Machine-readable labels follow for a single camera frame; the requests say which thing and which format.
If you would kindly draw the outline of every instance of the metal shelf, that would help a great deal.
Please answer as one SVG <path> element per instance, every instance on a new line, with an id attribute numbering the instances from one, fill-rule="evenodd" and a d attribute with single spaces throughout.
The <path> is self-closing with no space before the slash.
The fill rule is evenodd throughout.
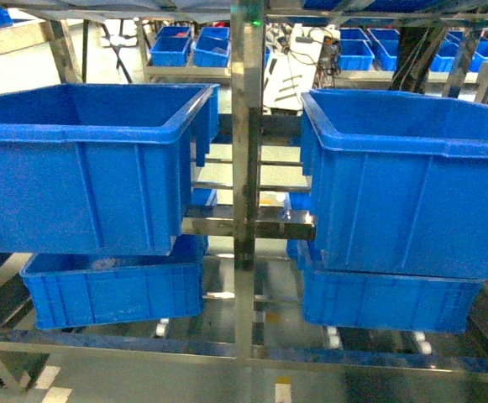
<path id="1" fill-rule="evenodd" d="M 233 140 L 233 184 L 217 187 L 232 188 L 234 194 L 233 206 L 219 206 L 212 208 L 192 208 L 183 223 L 185 233 L 207 233 L 234 238 L 234 251 L 231 254 L 218 256 L 216 261 L 223 258 L 234 259 L 234 287 L 231 290 L 207 290 L 207 304 L 221 301 L 228 304 L 233 311 L 233 331 L 231 338 L 222 342 L 211 340 L 171 339 L 152 337 L 122 337 L 95 333 L 96 329 L 67 329 L 63 332 L 40 332 L 37 330 L 20 330 L 16 325 L 31 309 L 29 295 L 26 294 L 18 277 L 12 278 L 0 288 L 0 352 L 15 352 L 26 354 L 49 354 L 57 351 L 70 353 L 117 355 L 126 358 L 151 357 L 171 362 L 190 362 L 197 364 L 215 364 L 228 366 L 243 366 L 268 369 L 299 369 L 319 372 L 339 372 L 356 374 L 401 374 L 425 377 L 428 379 L 453 379 L 462 381 L 477 381 L 488 383 L 488 337 L 484 328 L 486 311 L 488 310 L 488 288 L 485 288 L 483 300 L 479 306 L 479 316 L 474 316 L 473 331 L 459 337 L 459 341 L 469 344 L 474 340 L 478 355 L 464 357 L 458 355 L 424 356 L 413 353 L 397 353 L 396 351 L 352 351 L 332 350 L 309 346 L 271 347 L 267 343 L 267 330 L 270 325 L 266 321 L 257 321 L 257 317 L 265 316 L 265 306 L 284 304 L 294 306 L 300 300 L 301 284 L 299 274 L 293 274 L 298 294 L 296 296 L 274 296 L 265 292 L 269 278 L 263 270 L 263 261 L 255 250 L 257 238 L 312 238 L 314 225 L 312 216 L 308 212 L 291 212 L 283 214 L 279 208 L 259 208 L 259 194 L 264 189 L 286 191 L 286 187 L 264 187 L 260 185 L 260 146 L 268 139 L 266 126 L 276 127 L 275 136 L 290 131 L 297 124 L 293 117 L 283 117 L 290 124 L 283 125 L 280 117 L 262 116 L 262 86 L 263 86 L 263 43 L 265 40 L 263 22 L 303 22 L 326 24 L 361 24 L 372 21 L 382 25 L 440 25 L 466 27 L 460 52 L 454 62 L 451 74 L 435 76 L 435 80 L 445 81 L 443 94 L 457 97 L 465 81 L 472 82 L 475 77 L 468 72 L 471 57 L 475 51 L 480 36 L 480 30 L 488 27 L 488 14 L 464 13 L 462 9 L 447 8 L 440 12 L 431 13 L 366 13 L 357 11 L 370 1 L 357 0 L 342 2 L 342 7 L 332 12 L 302 10 L 299 3 L 289 3 L 271 0 L 267 8 L 260 0 L 234 0 L 231 14 L 232 29 L 232 65 L 230 69 L 219 71 L 200 71 L 198 68 L 184 67 L 177 74 L 185 76 L 202 76 L 231 78 L 233 94 L 232 121 L 226 121 L 231 129 Z M 127 5 L 125 8 L 116 6 L 101 6 L 85 8 L 71 5 L 62 6 L 33 6 L 17 5 L 24 9 L 43 10 L 72 10 L 82 15 L 112 15 L 123 14 L 155 16 L 156 11 L 139 6 Z M 226 13 L 227 10 L 187 10 L 182 15 L 193 13 Z M 12 31 L 0 31 L 0 38 L 10 38 Z M 23 47 L 49 41 L 55 57 L 55 63 L 64 81 L 79 81 L 78 69 L 71 47 L 70 37 L 66 26 L 58 23 L 37 22 L 30 29 L 29 38 L 18 38 L 14 45 L 7 47 L 5 39 L 0 39 L 0 52 L 8 52 Z M 144 46 L 140 47 L 144 65 L 148 64 L 148 57 Z M 168 75 L 174 76 L 173 68 L 158 68 L 147 66 L 146 76 Z M 481 74 L 480 81 L 486 75 Z M 389 80 L 389 74 L 371 72 L 368 76 L 360 75 L 359 80 L 384 81 Z M 216 161 L 227 164 L 227 160 Z M 280 278 L 292 278 L 287 270 L 280 274 Z M 195 326 L 194 319 L 187 319 L 189 327 Z M 314 327 L 319 334 L 322 329 Z M 448 338 L 435 336 L 435 340 L 446 343 Z M 21 390 L 25 384 L 13 374 L 10 367 L 0 359 L 0 376 L 12 389 Z"/>

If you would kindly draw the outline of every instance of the stainless steel rack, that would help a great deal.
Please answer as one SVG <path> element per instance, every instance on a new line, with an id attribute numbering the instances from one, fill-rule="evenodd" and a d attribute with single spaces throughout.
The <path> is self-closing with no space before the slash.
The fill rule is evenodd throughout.
<path id="1" fill-rule="evenodd" d="M 0 288 L 0 379 L 11 389 L 21 390 L 36 375 L 39 365 L 47 354 L 59 351 L 67 353 L 93 354 L 103 356 L 121 356 L 128 359 L 151 357 L 153 359 L 211 364 L 222 366 L 239 366 L 263 369 L 298 369 L 305 371 L 336 372 L 340 374 L 401 374 L 421 379 L 450 379 L 458 381 L 481 382 L 488 384 L 488 283 L 484 293 L 475 303 L 470 319 L 470 329 L 463 336 L 432 335 L 433 343 L 443 346 L 451 339 L 455 343 L 467 346 L 463 353 L 451 353 L 449 348 L 439 350 L 440 355 L 421 355 L 418 353 L 399 353 L 399 348 L 390 350 L 361 351 L 356 345 L 345 350 L 326 348 L 324 343 L 304 347 L 279 347 L 265 343 L 265 332 L 269 326 L 265 320 L 272 316 L 276 306 L 295 306 L 299 304 L 301 284 L 296 271 L 283 271 L 279 276 L 283 280 L 293 281 L 296 285 L 296 297 L 275 296 L 268 292 L 268 265 L 271 261 L 288 261 L 283 257 L 260 256 L 255 250 L 257 238 L 313 238 L 314 226 L 308 212 L 291 212 L 284 214 L 275 207 L 259 207 L 261 190 L 286 191 L 283 186 L 264 188 L 260 184 L 260 167 L 273 165 L 261 161 L 260 151 L 263 139 L 279 135 L 275 132 L 275 122 L 280 117 L 262 115 L 263 86 L 263 43 L 265 40 L 264 23 L 303 22 L 314 24 L 357 25 L 361 20 L 374 25 L 440 25 L 464 27 L 466 35 L 451 74 L 446 81 L 443 95 L 457 97 L 464 84 L 470 61 L 480 36 L 480 30 L 488 28 L 488 13 L 467 13 L 462 9 L 447 8 L 429 13 L 367 13 L 357 11 L 370 4 L 369 0 L 347 0 L 332 12 L 302 10 L 298 4 L 272 0 L 269 6 L 260 0 L 234 0 L 231 10 L 232 30 L 232 139 L 233 157 L 229 160 L 210 160 L 210 163 L 227 164 L 232 162 L 233 184 L 217 186 L 232 188 L 234 204 L 208 208 L 192 208 L 183 224 L 185 233 L 206 233 L 234 238 L 233 254 L 218 254 L 208 257 L 209 269 L 220 270 L 229 262 L 228 271 L 234 274 L 233 289 L 221 288 L 208 290 L 207 301 L 228 303 L 233 310 L 232 328 L 234 334 L 222 341 L 181 338 L 162 338 L 130 336 L 120 337 L 100 334 L 98 331 L 85 328 L 66 329 L 62 332 L 41 332 L 17 327 L 21 319 L 32 308 L 29 294 L 15 275 Z M 36 9 L 36 6 L 18 5 L 21 8 Z M 82 8 L 71 5 L 54 6 L 45 10 L 76 10 L 83 14 L 102 14 L 105 16 L 140 15 L 155 16 L 155 12 L 137 6 L 125 8 L 104 6 L 99 8 Z M 221 13 L 226 10 L 192 10 L 194 13 Z M 189 16 L 187 10 L 182 15 Z M 36 23 L 27 29 L 29 34 L 16 35 L 17 27 L 0 29 L 1 35 L 12 35 L 12 48 L 3 40 L 1 53 L 6 53 L 26 46 L 50 41 L 55 63 L 60 71 L 62 81 L 79 81 L 78 69 L 74 59 L 71 42 L 66 26 L 58 23 Z M 481 73 L 481 82 L 488 81 L 488 71 Z M 481 84 L 486 91 L 488 85 Z M 297 118 L 286 117 L 291 124 L 286 125 L 285 138 L 297 136 Z M 184 327 L 194 327 L 194 321 L 187 320 Z M 313 328 L 317 334 L 322 329 Z M 402 336 L 400 332 L 391 332 Z M 33 368 L 15 364 L 8 365 L 1 354 L 15 353 L 20 359 L 37 357 L 38 365 Z"/>

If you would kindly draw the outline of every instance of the cable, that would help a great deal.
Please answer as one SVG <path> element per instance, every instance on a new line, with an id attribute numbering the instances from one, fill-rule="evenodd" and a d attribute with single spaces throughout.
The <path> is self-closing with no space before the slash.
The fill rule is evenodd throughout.
<path id="1" fill-rule="evenodd" d="M 312 59 L 312 57 L 310 55 L 308 55 L 307 53 L 300 53 L 300 52 L 296 52 L 295 50 L 292 50 L 291 48 L 288 48 L 288 51 L 292 53 L 292 57 L 294 59 L 296 59 L 296 61 L 298 61 L 299 63 L 302 63 L 303 65 L 314 65 L 315 67 L 318 67 L 318 63 L 316 61 L 314 61 Z M 308 57 L 309 59 L 311 59 L 311 63 L 305 63 L 304 61 L 301 61 L 299 60 L 297 57 L 295 57 L 295 55 L 301 55 L 301 56 L 306 56 Z"/>
<path id="2" fill-rule="evenodd" d="M 414 60 L 417 58 L 417 56 L 419 55 L 419 51 L 421 50 L 422 45 L 424 44 L 424 41 L 427 39 L 429 32 L 430 32 L 430 28 L 427 28 L 427 31 L 425 31 L 425 34 L 421 37 L 421 39 L 419 40 L 417 45 L 413 48 L 410 55 L 406 58 L 406 60 L 404 61 L 404 64 L 400 68 L 396 69 L 396 72 L 393 75 L 393 78 L 391 79 L 391 83 L 395 82 L 395 79 L 401 74 L 401 71 L 404 69 L 404 67 L 406 67 L 407 63 L 410 61 L 410 59 L 412 57 L 414 58 Z M 402 88 L 402 84 L 404 84 L 404 79 L 401 82 L 400 88 Z"/>

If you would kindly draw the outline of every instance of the white floor marking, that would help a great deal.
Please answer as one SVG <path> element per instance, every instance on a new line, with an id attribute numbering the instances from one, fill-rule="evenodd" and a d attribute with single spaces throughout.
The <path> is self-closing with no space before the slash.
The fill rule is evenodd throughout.
<path id="1" fill-rule="evenodd" d="M 38 380 L 36 381 L 35 389 L 48 390 L 53 384 L 57 374 L 60 371 L 60 367 L 54 367 L 52 365 L 46 365 Z"/>
<path id="2" fill-rule="evenodd" d="M 72 389 L 67 388 L 50 388 L 45 394 L 42 403 L 66 403 Z"/>
<path id="3" fill-rule="evenodd" d="M 275 403 L 292 403 L 292 385 L 288 378 L 279 378 L 275 384 Z"/>

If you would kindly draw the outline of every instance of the gray floor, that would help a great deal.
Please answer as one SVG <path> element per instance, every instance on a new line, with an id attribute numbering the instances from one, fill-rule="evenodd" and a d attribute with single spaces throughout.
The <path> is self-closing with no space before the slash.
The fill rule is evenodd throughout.
<path id="1" fill-rule="evenodd" d="M 76 51 L 81 51 L 81 33 L 74 30 Z M 115 69 L 115 57 L 110 49 L 99 45 L 97 31 L 91 31 L 88 68 L 89 82 L 125 83 L 122 73 Z M 122 57 L 132 72 L 135 82 L 142 81 L 139 53 L 136 49 L 123 49 Z M 46 45 L 11 55 L 0 56 L 0 93 L 19 91 L 38 86 L 58 83 L 51 54 Z M 223 92 L 222 111 L 230 108 L 229 91 Z M 230 156 L 230 146 L 213 147 L 213 155 Z M 264 159 L 296 160 L 297 149 L 266 147 Z M 201 179 L 205 181 L 232 181 L 230 165 L 209 166 Z M 300 169 L 262 169 L 263 183 L 304 185 Z M 265 192 L 261 195 L 263 204 L 279 205 L 281 195 Z M 230 191 L 222 191 L 220 203 L 231 203 Z M 213 238 L 211 251 L 231 252 L 231 239 Z M 283 254 L 282 241 L 259 241 L 258 253 Z M 26 255 L 15 257 L 15 264 L 21 264 Z M 14 272 L 13 265 L 2 273 L 6 279 Z M 208 290 L 231 291 L 231 262 L 222 260 L 212 281 L 205 283 Z M 287 264 L 270 264 L 268 274 L 269 292 L 284 296 L 297 294 L 298 273 Z M 234 318 L 232 302 L 210 301 L 203 315 L 202 327 L 196 335 L 219 342 L 232 342 Z M 317 327 L 302 322 L 299 307 L 284 306 L 279 309 L 276 320 L 265 329 L 265 339 L 270 346 L 320 347 L 321 333 Z M 127 327 L 127 334 L 134 334 L 137 327 Z M 186 327 L 175 326 L 171 332 L 174 338 L 186 337 Z M 60 367 L 53 387 L 72 389 L 69 403 L 140 403 L 140 402 L 275 402 L 275 383 L 280 377 L 290 379 L 293 402 L 472 402 L 488 401 L 488 385 L 440 380 L 414 379 L 404 376 L 378 377 L 350 374 L 318 374 L 267 369 L 235 369 L 195 364 L 168 364 L 154 360 L 100 359 L 75 354 L 54 354 L 48 365 Z M 0 390 L 0 402 L 40 403 L 47 390 L 32 389 L 23 395 L 12 395 Z M 45 403 L 63 403 L 64 400 L 45 400 Z"/>

